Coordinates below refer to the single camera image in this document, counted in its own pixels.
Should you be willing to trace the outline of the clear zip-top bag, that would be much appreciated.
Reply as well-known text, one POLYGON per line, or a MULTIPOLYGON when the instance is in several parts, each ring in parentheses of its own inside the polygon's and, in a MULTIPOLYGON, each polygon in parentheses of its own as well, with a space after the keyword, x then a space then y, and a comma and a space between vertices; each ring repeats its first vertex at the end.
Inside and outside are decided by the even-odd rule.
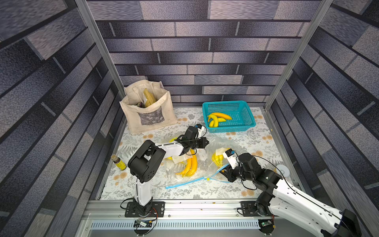
POLYGON ((227 158, 224 158, 223 153, 228 149, 232 149, 237 151, 237 153, 240 155, 244 149, 242 146, 232 140, 220 137, 211 137, 208 138, 208 140, 209 144, 205 148, 207 155, 207 169, 205 171, 204 178, 228 183, 227 178, 222 175, 221 170, 228 166, 230 163, 227 158))
POLYGON ((198 167, 196 173, 191 177, 176 175, 176 173, 180 173, 185 169, 187 159, 190 158, 190 151, 179 157, 168 157, 163 159, 163 166, 165 167, 165 174, 163 176, 166 179, 165 186, 167 189, 187 185, 204 178, 207 169, 207 155, 205 149, 196 150, 198 167))

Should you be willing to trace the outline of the large yellow banana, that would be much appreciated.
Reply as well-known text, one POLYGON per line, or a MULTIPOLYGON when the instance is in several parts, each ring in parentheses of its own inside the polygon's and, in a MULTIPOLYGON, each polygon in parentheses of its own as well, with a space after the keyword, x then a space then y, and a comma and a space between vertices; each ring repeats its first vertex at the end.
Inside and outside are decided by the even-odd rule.
POLYGON ((218 117, 214 114, 208 116, 209 118, 209 127, 214 128, 219 126, 218 117))

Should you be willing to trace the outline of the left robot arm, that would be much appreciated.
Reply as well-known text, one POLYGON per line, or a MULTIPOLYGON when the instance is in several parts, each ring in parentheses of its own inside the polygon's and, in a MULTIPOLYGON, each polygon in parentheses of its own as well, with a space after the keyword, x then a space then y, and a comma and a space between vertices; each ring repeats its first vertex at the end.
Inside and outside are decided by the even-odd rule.
POLYGON ((152 208, 151 180, 162 160, 189 155, 191 150, 196 152, 198 149, 204 149, 209 144, 206 133, 206 126, 197 124, 189 126, 183 135, 169 143, 157 145, 151 140, 146 140, 129 159, 127 166, 131 175, 136 178, 136 196, 133 204, 143 215, 152 208))

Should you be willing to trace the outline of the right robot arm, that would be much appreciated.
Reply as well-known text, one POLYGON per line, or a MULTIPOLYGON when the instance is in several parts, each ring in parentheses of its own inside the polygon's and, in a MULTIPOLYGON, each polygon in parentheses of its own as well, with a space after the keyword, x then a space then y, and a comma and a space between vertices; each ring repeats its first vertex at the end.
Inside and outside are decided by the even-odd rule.
POLYGON ((250 153, 238 155, 228 149, 223 157, 229 164, 223 175, 229 182, 251 181, 261 194, 255 201, 260 216, 278 216, 316 237, 360 237, 358 218, 352 211, 340 211, 289 184, 279 169, 262 168, 250 153))

